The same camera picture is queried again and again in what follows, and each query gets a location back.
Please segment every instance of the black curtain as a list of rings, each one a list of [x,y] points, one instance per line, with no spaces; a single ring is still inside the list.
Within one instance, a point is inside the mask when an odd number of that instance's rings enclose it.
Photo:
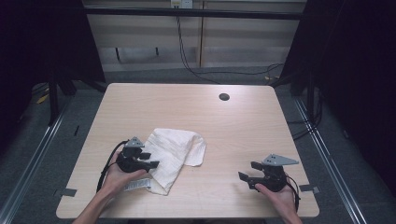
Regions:
[[[396,9],[347,0],[316,83],[353,141],[396,196]]]
[[[58,10],[55,7],[68,7]],[[6,0],[0,4],[1,141],[9,138],[36,83],[51,73],[105,82],[80,0]]]

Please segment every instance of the wooden table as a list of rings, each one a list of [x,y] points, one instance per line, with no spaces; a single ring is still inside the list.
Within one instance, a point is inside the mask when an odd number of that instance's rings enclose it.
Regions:
[[[219,98],[230,95],[228,101]],[[238,172],[271,153],[300,160],[271,87],[177,84],[111,84],[93,121],[63,196],[60,218],[79,215],[95,194],[100,173],[117,143],[137,136],[145,142],[155,128],[188,130],[206,141],[204,163],[183,166],[168,196],[145,189],[122,192],[101,217],[262,218],[276,217],[264,196],[239,180]],[[285,166],[299,185],[308,184],[301,163]],[[302,192],[300,217],[318,215],[311,191]]]

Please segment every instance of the black tape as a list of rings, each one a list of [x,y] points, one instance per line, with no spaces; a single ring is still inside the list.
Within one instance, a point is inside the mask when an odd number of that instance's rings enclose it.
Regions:
[[[311,185],[300,185],[301,192],[312,191],[314,194],[320,193],[319,187],[312,187]]]
[[[76,189],[57,189],[53,193],[53,196],[68,196],[68,197],[74,197],[76,195],[77,190]]]

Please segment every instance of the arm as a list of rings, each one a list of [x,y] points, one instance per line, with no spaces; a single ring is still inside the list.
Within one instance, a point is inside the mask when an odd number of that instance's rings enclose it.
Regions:
[[[272,192],[262,184],[256,184],[256,189],[265,195],[273,204],[282,220],[287,224],[303,223],[296,213],[294,206],[293,191],[289,186],[285,186],[280,192]]]
[[[116,161],[119,154],[119,152],[114,154],[111,163]],[[102,188],[93,196],[87,207],[85,207],[73,223],[95,223],[110,199],[115,197],[131,180],[137,179],[146,173],[145,170],[138,170],[128,174],[124,173],[116,163],[111,165],[108,168]]]

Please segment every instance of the white towel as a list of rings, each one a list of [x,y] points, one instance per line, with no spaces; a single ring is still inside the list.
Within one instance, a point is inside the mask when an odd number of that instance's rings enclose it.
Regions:
[[[150,161],[159,161],[156,169],[151,169],[151,188],[148,190],[168,195],[183,164],[199,166],[204,160],[206,144],[204,138],[194,132],[155,129],[148,137],[143,152],[151,153]]]

